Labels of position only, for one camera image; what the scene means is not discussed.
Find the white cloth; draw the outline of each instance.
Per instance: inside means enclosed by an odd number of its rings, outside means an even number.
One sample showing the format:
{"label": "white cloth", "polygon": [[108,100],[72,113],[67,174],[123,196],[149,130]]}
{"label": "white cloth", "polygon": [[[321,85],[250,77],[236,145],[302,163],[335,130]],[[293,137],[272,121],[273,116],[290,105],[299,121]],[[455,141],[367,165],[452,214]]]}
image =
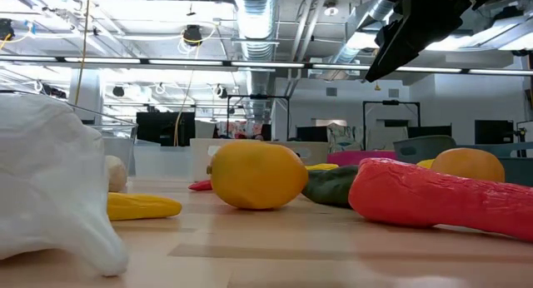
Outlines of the white cloth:
{"label": "white cloth", "polygon": [[67,104],[0,94],[0,259],[70,251],[103,276],[123,273],[127,251],[107,218],[102,135]]}

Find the ceiling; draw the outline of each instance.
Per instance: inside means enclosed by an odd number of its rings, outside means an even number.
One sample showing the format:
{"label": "ceiling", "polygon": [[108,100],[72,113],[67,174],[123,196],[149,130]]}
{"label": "ceiling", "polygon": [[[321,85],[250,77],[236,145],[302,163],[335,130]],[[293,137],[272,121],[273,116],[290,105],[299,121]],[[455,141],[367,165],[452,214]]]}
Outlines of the ceiling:
{"label": "ceiling", "polygon": [[[11,18],[15,39],[25,37],[28,22],[33,33],[17,43],[8,43],[0,54],[75,56],[82,54],[84,11],[87,0],[0,0],[0,18]],[[276,5],[276,61],[290,59],[298,29],[298,10],[303,0],[278,0]],[[338,14],[323,14],[322,4],[315,28],[314,41],[309,43],[304,60],[329,57],[346,40],[345,24],[354,7],[369,0],[336,0]],[[242,48],[232,39],[239,37],[235,7],[228,2],[197,2],[172,0],[91,0],[87,35],[88,56],[94,57],[166,57],[242,60]],[[473,28],[482,12],[471,12],[463,28]],[[201,26],[205,40],[191,50],[178,47],[181,33],[190,24]],[[97,35],[92,31],[98,29]],[[357,60],[371,63],[371,53],[362,53]],[[509,52],[486,50],[478,52],[423,52],[414,66],[424,67],[506,67],[512,63]],[[161,103],[179,103],[191,83],[191,102],[225,103],[213,93],[222,86],[232,93],[247,93],[245,72],[207,72],[171,70],[102,69],[107,82],[109,100],[137,102],[135,97],[112,97],[117,85],[147,87],[152,99]],[[393,73],[386,80],[402,80],[410,85],[420,74]],[[32,81],[40,80],[66,92],[70,87],[70,70],[65,67],[0,67],[0,85],[32,89]]]}

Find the table surface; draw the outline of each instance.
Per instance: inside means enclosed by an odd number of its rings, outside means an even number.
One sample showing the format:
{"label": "table surface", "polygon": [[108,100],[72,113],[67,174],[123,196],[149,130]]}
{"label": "table surface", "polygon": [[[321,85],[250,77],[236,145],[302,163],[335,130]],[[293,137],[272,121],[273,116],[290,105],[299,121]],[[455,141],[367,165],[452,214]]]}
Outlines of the table surface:
{"label": "table surface", "polygon": [[0,287],[532,287],[533,244],[457,227],[365,222],[298,197],[277,211],[239,211],[179,181],[136,179],[132,192],[183,204],[175,218],[113,222],[127,272],[104,278],[58,250],[0,261]]}

